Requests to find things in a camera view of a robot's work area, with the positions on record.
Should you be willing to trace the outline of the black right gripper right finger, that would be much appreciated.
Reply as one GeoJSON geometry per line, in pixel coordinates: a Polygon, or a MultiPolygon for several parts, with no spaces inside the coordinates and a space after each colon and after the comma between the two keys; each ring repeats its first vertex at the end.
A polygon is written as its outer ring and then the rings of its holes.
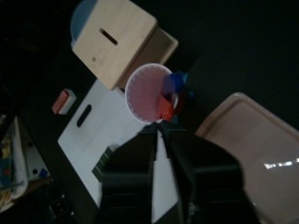
{"type": "Polygon", "coordinates": [[[259,224],[239,161],[215,143],[161,122],[185,224],[259,224]]]}

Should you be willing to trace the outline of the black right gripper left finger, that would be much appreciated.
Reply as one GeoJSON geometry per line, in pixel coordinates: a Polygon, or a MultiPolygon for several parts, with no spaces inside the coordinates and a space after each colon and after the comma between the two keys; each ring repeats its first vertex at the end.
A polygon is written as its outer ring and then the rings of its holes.
{"type": "Polygon", "coordinates": [[[144,126],[104,166],[97,224],[150,224],[157,128],[144,126]]]}

